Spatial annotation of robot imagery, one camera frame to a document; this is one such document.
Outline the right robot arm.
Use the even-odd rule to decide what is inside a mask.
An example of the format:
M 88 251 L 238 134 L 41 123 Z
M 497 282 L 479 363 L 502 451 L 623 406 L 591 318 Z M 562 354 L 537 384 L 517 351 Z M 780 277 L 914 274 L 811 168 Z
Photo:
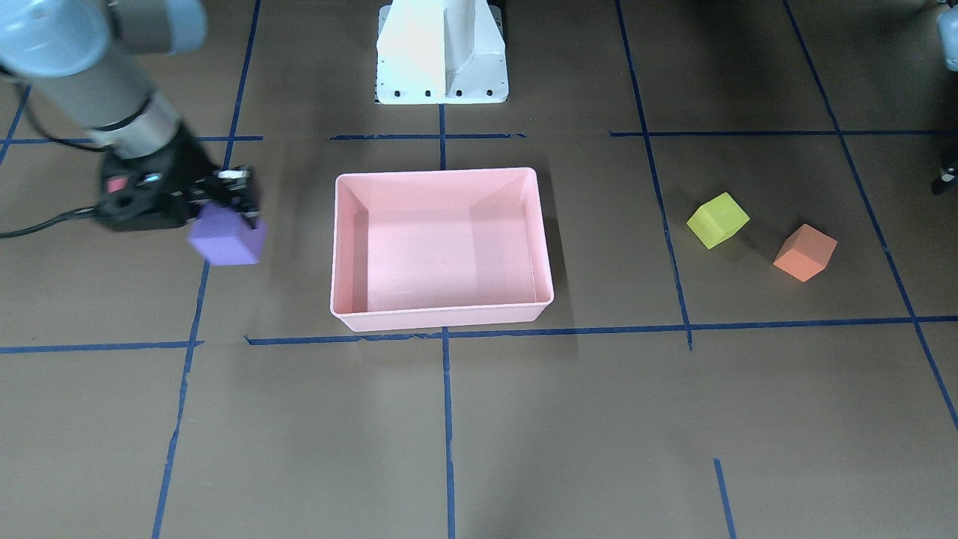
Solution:
M 229 210 L 261 229 L 259 189 L 247 166 L 213 164 L 137 55 L 195 51 L 206 40 L 201 1 L 4 1 L 2 75 L 51 100 L 100 153 L 98 201 L 13 239 L 71 219 L 116 231 L 181 228 Z

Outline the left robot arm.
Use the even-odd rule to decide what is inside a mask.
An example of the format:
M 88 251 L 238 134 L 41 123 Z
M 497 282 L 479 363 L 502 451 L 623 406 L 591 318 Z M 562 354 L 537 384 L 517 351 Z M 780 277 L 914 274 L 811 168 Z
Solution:
M 936 20 L 940 41 L 943 47 L 945 67 L 952 73 L 957 72 L 957 1 L 940 1 L 948 9 L 943 11 Z M 956 185 L 957 177 L 957 143 L 949 144 L 941 154 L 940 171 L 931 182 L 931 191 L 934 195 L 943 195 L 948 189 Z

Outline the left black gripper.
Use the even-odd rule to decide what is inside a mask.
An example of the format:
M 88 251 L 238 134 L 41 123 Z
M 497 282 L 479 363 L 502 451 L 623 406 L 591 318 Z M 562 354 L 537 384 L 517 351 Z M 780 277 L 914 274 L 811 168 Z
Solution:
M 949 144 L 941 153 L 939 174 L 931 182 L 932 195 L 943 195 L 956 185 L 957 143 Z

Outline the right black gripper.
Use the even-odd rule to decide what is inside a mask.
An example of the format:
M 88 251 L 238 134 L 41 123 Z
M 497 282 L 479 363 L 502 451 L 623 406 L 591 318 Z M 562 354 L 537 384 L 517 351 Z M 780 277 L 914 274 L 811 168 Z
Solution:
M 253 168 L 223 168 L 185 124 L 165 146 L 135 158 L 106 151 L 100 166 L 96 222 L 113 231 L 182 228 L 201 206 L 216 201 L 259 228 L 260 188 Z

